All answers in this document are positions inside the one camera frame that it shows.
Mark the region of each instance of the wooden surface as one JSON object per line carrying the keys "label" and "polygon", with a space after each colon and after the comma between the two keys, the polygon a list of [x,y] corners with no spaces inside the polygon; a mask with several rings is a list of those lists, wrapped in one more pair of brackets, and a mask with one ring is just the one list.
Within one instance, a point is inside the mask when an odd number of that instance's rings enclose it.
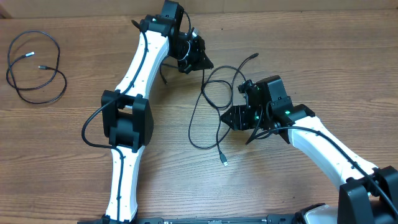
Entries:
{"label": "wooden surface", "polygon": [[[60,70],[68,77],[66,94],[45,106],[27,105],[0,79],[0,223],[75,223],[104,213],[111,154],[85,145],[80,131],[100,106],[102,92],[113,90],[131,63],[139,35],[130,19],[0,21],[0,71],[6,71],[10,41],[24,30],[40,29],[60,44]],[[398,11],[192,15],[192,22],[216,67],[238,66],[259,52],[243,68],[248,78],[280,75],[294,104],[314,110],[354,152],[379,167],[398,167]],[[51,76],[37,70],[55,63],[56,49],[44,36],[19,40],[12,58],[33,50],[34,57],[14,68],[21,87]],[[331,182],[279,136],[245,146],[250,131],[230,133],[221,143],[227,168],[216,149],[192,147],[188,123],[201,72],[184,75],[166,68],[165,74],[169,85],[157,77],[150,96],[155,129],[139,171],[140,217],[253,217],[296,212],[317,202],[336,205]],[[225,70],[215,78],[232,76]],[[25,96],[49,99],[62,85],[58,77]],[[223,85],[207,92],[219,104],[229,97]],[[242,102],[239,94],[235,99]],[[217,125],[216,111],[202,99],[193,140],[213,144]],[[107,142],[100,117],[89,126],[88,138]]]}
{"label": "wooden surface", "polygon": [[[174,0],[189,13],[395,9],[398,0]],[[6,18],[158,14],[164,0],[2,0]]]}

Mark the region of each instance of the metal connector tip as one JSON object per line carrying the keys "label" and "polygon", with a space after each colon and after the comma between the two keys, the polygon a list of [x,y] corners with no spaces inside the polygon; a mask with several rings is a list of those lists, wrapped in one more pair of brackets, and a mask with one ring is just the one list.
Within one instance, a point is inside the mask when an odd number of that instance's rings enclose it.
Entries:
{"label": "metal connector tip", "polygon": [[26,57],[30,57],[30,56],[32,56],[32,55],[34,55],[34,54],[35,54],[35,52],[31,52],[31,53],[25,54],[25,56],[26,56]]}

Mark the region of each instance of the table surface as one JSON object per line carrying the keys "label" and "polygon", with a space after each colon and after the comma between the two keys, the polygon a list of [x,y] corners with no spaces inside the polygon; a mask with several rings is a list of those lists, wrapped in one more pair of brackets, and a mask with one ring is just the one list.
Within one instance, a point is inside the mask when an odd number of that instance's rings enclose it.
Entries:
{"label": "table surface", "polygon": [[[83,123],[126,73],[139,33],[130,19],[144,16],[0,20],[0,71],[20,32],[38,29],[61,47],[59,69],[68,78],[65,95],[50,105],[28,105],[0,79],[0,223],[76,223],[99,218],[111,188],[112,158],[87,146]],[[192,15],[216,67],[243,68],[258,81],[280,75],[295,105],[304,103],[350,149],[379,167],[398,167],[398,11],[263,12]],[[12,58],[35,51],[14,66],[21,87],[39,85],[52,72],[56,48],[42,35],[27,35]],[[231,81],[234,72],[215,78]],[[235,131],[216,149],[195,149],[188,124],[200,92],[201,72],[165,68],[169,84],[156,77],[150,94],[154,133],[139,171],[140,217],[254,217],[291,213],[318,202],[336,205],[338,192],[321,170],[281,137],[245,146],[250,131]],[[23,93],[46,100],[62,89],[62,78]],[[228,101],[221,84],[208,87],[217,103]],[[235,94],[237,103],[243,98]],[[200,100],[193,121],[195,143],[213,144],[217,112]],[[221,132],[226,130],[222,125]],[[101,117],[88,139],[107,143]]]}

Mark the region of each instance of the wooden table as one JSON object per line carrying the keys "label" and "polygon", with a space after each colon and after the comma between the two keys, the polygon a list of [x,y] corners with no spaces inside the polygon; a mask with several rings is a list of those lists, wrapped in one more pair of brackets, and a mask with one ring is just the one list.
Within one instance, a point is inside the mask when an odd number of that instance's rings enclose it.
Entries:
{"label": "wooden table", "polygon": [[[20,100],[0,79],[0,222],[76,223],[99,218],[108,206],[111,154],[81,140],[83,123],[126,73],[139,33],[130,19],[116,16],[0,20],[0,71],[20,32],[39,29],[61,46],[60,70],[68,78],[56,103]],[[349,148],[379,167],[398,167],[398,11],[265,12],[192,15],[214,65],[238,66],[254,81],[280,75],[295,105],[304,103]],[[55,65],[56,48],[41,35],[19,40],[12,58],[34,57],[14,67],[21,87],[51,76],[36,66]],[[215,78],[231,81],[231,70]],[[216,149],[201,151],[188,141],[188,123],[200,91],[201,72],[165,69],[169,85],[155,79],[150,103],[155,129],[139,171],[140,217],[253,217],[292,213],[314,203],[336,205],[338,192],[320,169],[281,137],[245,146],[250,131],[235,131]],[[25,96],[45,100],[62,89],[54,83]],[[223,85],[209,86],[219,104]],[[235,100],[242,102],[236,94]],[[213,144],[215,110],[200,100],[193,140]],[[101,117],[88,128],[93,142],[107,143]]]}

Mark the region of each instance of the wall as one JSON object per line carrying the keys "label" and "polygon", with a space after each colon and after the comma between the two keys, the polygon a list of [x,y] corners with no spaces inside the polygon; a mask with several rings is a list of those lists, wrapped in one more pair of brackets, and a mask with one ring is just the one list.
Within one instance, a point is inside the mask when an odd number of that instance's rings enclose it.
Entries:
{"label": "wall", "polygon": [[[2,0],[7,18],[157,14],[164,0]],[[189,13],[395,9],[398,0],[175,0]]]}

